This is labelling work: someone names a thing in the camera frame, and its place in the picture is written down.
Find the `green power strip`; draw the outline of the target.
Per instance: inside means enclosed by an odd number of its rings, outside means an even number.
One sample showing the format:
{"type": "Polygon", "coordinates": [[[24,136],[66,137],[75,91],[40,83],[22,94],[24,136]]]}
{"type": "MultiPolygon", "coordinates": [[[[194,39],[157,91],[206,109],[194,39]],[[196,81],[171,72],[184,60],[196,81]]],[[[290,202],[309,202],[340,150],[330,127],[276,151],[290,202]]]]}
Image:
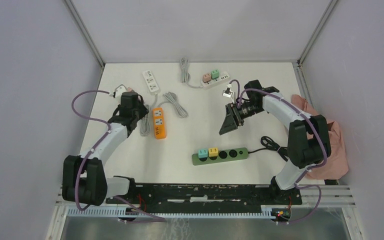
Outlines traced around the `green power strip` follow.
{"type": "Polygon", "coordinates": [[[249,156],[249,151],[246,147],[231,148],[231,149],[218,149],[217,157],[208,157],[207,159],[199,159],[198,151],[192,154],[191,160],[194,166],[226,163],[231,161],[245,160],[249,156]]]}

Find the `orange power strip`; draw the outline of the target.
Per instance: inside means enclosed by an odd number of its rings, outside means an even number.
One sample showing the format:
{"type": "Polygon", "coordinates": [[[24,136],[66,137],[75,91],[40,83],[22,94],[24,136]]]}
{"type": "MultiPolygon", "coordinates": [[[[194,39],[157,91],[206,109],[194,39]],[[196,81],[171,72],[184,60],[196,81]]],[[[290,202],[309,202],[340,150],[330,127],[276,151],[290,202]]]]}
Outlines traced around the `orange power strip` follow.
{"type": "Polygon", "coordinates": [[[157,140],[165,139],[167,137],[167,132],[163,108],[156,107],[152,110],[151,114],[154,137],[157,140]]]}

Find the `yellow USB adapter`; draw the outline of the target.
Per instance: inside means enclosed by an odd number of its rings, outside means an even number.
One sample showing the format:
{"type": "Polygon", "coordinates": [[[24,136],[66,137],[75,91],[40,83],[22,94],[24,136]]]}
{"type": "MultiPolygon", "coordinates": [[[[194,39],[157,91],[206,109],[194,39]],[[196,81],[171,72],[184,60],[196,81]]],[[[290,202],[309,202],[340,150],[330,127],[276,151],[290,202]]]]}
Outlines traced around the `yellow USB adapter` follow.
{"type": "Polygon", "coordinates": [[[211,147],[208,149],[208,156],[210,158],[217,158],[219,155],[219,149],[217,147],[211,147]]]}

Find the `teal USB adapter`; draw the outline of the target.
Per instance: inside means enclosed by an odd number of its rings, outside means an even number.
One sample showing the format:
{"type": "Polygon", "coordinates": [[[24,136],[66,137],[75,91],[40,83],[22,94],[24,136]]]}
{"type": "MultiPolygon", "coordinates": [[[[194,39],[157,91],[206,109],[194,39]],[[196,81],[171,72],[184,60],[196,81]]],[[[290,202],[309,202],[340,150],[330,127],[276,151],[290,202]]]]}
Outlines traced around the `teal USB adapter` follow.
{"type": "Polygon", "coordinates": [[[206,160],[209,157],[209,152],[207,148],[199,149],[197,152],[197,156],[199,159],[206,160]]]}

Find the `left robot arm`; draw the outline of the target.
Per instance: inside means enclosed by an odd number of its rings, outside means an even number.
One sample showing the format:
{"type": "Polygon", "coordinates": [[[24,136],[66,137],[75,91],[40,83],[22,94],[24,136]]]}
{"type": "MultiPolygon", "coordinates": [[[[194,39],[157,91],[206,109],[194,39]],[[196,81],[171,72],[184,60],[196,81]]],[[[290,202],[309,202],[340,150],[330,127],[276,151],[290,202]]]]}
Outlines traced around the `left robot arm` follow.
{"type": "Polygon", "coordinates": [[[107,178],[104,166],[117,147],[128,139],[138,121],[149,112],[143,97],[134,91],[123,92],[109,120],[99,120],[107,130],[84,153],[68,155],[63,162],[62,198],[75,203],[80,211],[89,206],[100,206],[106,199],[119,197],[129,204],[136,200],[138,191],[131,186],[134,179],[124,176],[107,178]]]}

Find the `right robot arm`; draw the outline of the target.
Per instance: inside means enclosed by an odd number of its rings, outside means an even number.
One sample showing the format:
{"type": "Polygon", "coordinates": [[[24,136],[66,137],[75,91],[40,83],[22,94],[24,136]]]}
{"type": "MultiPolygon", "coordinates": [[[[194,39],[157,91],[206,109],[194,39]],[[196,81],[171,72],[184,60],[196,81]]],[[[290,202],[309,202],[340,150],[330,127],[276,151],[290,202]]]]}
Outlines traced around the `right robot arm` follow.
{"type": "Polygon", "coordinates": [[[229,82],[222,94],[231,98],[225,105],[225,118],[219,134],[224,135],[243,126],[245,119],[261,112],[272,114],[288,132],[287,161],[270,183],[269,199],[282,204],[289,198],[289,191],[297,187],[305,174],[326,164],[331,154],[327,120],[322,115],[312,115],[289,102],[274,87],[262,87],[258,80],[249,81],[239,89],[238,97],[229,82]]]}

